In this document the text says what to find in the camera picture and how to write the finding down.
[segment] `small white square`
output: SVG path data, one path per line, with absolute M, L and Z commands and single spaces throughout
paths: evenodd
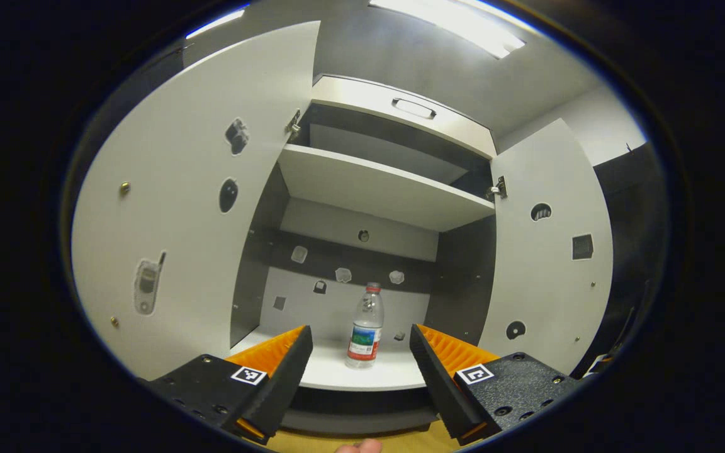
M 494 378 L 494 373 L 483 365 L 475 365 L 474 367 L 464 368 L 458 374 L 463 378 L 466 384 L 474 384 L 475 382 L 486 381 L 488 378 Z
M 249 367 L 241 367 L 236 373 L 231 375 L 231 379 L 244 382 L 245 384 L 256 385 L 264 379 L 264 376 L 267 376 L 267 373 Z

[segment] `ceiling light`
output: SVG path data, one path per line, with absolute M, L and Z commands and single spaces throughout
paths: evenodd
M 511 23 L 515 26 L 518 26 L 518 28 L 521 28 L 523 30 L 531 31 L 533 33 L 538 33 L 535 29 L 532 28 L 532 26 L 527 25 L 527 23 L 522 22 L 521 20 L 518 20 L 518 18 L 515 18 L 511 14 L 507 14 L 505 11 L 502 11 L 501 9 L 494 8 L 494 6 L 489 5 L 486 2 L 481 2 L 480 0 L 457 0 L 459 3 L 463 3 L 465 5 L 472 6 L 472 8 L 480 9 L 480 11 L 487 12 L 488 14 L 494 14 L 495 16 L 501 18 L 501 20 L 504 20 L 507 23 Z
M 497 58 L 507 57 L 511 51 L 524 46 L 524 41 L 501 28 L 494 20 L 452 0 L 371 0 L 369 5 L 426 20 L 465 38 Z M 494 14 L 481 6 L 475 7 Z
M 189 38 L 192 38 L 194 36 L 197 36 L 204 31 L 208 31 L 212 28 L 215 28 L 216 26 L 222 25 L 226 22 L 230 22 L 232 20 L 235 20 L 236 18 L 241 18 L 243 14 L 245 14 L 245 8 L 247 8 L 247 5 L 243 6 L 242 9 L 238 9 L 238 11 L 230 12 L 229 14 L 226 14 L 219 18 L 218 20 L 215 20 L 214 22 L 207 23 L 204 26 L 201 26 L 201 28 L 198 28 L 197 30 L 193 31 L 192 33 L 186 35 L 187 40 Z

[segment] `finger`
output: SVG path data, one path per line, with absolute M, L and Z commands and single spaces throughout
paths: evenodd
M 382 453 L 382 442 L 376 439 L 365 439 L 360 444 L 360 453 Z
M 334 453 L 359 453 L 360 449 L 351 445 L 340 445 Z

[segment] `open cabinet door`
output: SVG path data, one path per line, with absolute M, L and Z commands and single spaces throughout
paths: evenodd
M 310 104 L 318 26 L 271 31 L 184 69 L 91 164 L 72 224 L 74 280 L 93 329 L 135 375 L 229 354 L 242 247 L 285 128 Z
M 612 229 L 598 178 L 563 120 L 494 158 L 492 177 L 504 178 L 506 197 L 495 196 L 494 286 L 478 346 L 521 350 L 570 373 L 612 285 Z

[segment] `wooden floor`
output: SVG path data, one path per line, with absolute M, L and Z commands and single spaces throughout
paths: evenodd
M 432 422 L 425 432 L 410 431 L 399 435 L 376 437 L 383 444 L 383 453 L 416 453 L 418 452 L 449 452 L 458 450 L 460 445 L 455 439 L 449 438 L 443 422 Z M 276 436 L 267 442 L 267 448 L 282 453 L 334 453 L 340 445 L 355 444 L 363 438 L 329 438 L 302 435 L 279 430 Z

